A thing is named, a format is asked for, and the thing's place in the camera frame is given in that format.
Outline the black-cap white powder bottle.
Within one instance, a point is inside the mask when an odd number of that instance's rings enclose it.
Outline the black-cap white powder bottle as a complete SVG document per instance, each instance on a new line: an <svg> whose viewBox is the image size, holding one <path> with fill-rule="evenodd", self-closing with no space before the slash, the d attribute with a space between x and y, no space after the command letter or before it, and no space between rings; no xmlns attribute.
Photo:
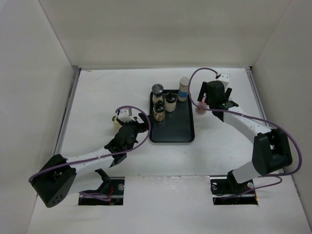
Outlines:
<svg viewBox="0 0 312 234"><path fill-rule="evenodd" d="M167 112L173 112L176 109L176 95L174 93L167 93L165 96L165 109Z"/></svg>

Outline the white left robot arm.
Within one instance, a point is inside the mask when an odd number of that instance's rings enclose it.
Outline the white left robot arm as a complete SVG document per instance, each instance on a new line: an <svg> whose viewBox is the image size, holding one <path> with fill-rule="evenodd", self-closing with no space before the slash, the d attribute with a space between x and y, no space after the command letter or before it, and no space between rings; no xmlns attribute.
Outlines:
<svg viewBox="0 0 312 234"><path fill-rule="evenodd" d="M117 119L121 124L115 137L103 148L82 156L75 161L54 155L36 174L29 178L29 183L35 189L46 207L59 204L72 192L72 186L77 177L102 168L111 168L120 164L127 153L140 147L137 141L139 133L150 132L152 121L150 116L139 113L142 123L137 118L130 117L128 122Z"/></svg>

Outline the yellow-lid cream bottle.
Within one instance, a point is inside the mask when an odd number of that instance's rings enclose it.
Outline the yellow-lid cream bottle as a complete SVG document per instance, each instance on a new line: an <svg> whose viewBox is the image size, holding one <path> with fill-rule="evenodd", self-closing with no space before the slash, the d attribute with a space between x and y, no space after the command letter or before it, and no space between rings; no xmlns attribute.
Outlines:
<svg viewBox="0 0 312 234"><path fill-rule="evenodd" d="M113 116L112 122L116 127L121 127L121 124L118 122L118 116Z"/></svg>

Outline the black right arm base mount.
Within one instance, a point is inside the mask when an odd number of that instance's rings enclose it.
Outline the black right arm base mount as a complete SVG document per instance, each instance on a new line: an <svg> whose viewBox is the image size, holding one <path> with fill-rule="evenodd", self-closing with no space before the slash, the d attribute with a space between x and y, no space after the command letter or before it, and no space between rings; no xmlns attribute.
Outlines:
<svg viewBox="0 0 312 234"><path fill-rule="evenodd" d="M257 205L254 181L230 184L226 176L210 177L214 205Z"/></svg>

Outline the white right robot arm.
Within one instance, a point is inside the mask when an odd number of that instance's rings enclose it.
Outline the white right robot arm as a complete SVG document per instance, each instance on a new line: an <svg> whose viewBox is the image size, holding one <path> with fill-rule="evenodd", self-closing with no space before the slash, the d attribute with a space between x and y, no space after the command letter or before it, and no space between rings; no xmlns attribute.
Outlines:
<svg viewBox="0 0 312 234"><path fill-rule="evenodd" d="M198 100L204 101L214 116L236 128L253 144L251 161L229 171L226 179L214 180L214 194L241 193L252 179L266 176L293 162L287 135L280 129L248 118L239 105L229 99L231 91L215 80L203 82L198 95Z"/></svg>

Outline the pink-lid spice bottle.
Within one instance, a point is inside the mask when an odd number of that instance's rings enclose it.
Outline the pink-lid spice bottle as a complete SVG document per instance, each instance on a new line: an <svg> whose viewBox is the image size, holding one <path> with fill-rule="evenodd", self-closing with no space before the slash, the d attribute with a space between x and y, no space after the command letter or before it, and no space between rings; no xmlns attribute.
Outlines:
<svg viewBox="0 0 312 234"><path fill-rule="evenodd" d="M203 115L206 113L207 104L205 103L206 96L203 96L202 101L199 101L196 107L196 112L200 115Z"/></svg>

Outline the tall blue-band silver-lid bottle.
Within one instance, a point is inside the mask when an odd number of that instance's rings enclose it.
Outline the tall blue-band silver-lid bottle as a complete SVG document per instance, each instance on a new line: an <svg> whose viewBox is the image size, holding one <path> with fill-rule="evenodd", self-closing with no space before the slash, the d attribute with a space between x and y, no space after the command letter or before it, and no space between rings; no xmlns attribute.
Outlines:
<svg viewBox="0 0 312 234"><path fill-rule="evenodd" d="M188 77L183 77L180 79L177 99L181 102L184 102L187 100L189 81L190 79Z"/></svg>

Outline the chrome-top grinder bottle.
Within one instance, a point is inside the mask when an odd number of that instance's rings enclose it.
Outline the chrome-top grinder bottle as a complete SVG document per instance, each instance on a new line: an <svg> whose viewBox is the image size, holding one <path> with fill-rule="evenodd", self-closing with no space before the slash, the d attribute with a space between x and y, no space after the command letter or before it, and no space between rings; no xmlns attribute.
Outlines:
<svg viewBox="0 0 312 234"><path fill-rule="evenodd" d="M163 85L157 83L152 86L152 102L153 104L157 103L158 101L163 101Z"/></svg>

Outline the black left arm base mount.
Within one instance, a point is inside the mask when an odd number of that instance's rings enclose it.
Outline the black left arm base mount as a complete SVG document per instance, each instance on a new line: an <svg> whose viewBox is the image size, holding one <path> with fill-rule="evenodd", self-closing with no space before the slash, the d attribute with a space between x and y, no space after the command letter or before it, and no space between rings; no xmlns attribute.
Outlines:
<svg viewBox="0 0 312 234"><path fill-rule="evenodd" d="M102 183L97 189L79 193L80 206L121 206L123 205L125 177L110 177L102 169L95 170Z"/></svg>

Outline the black-cap brown spice bottle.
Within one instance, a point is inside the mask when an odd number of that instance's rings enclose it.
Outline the black-cap brown spice bottle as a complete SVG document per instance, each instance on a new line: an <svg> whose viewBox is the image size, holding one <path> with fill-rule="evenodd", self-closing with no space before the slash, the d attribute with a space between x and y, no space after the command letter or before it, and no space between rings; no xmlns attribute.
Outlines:
<svg viewBox="0 0 312 234"><path fill-rule="evenodd" d="M163 121L165 119L165 104L159 100L154 104L153 116L156 121Z"/></svg>

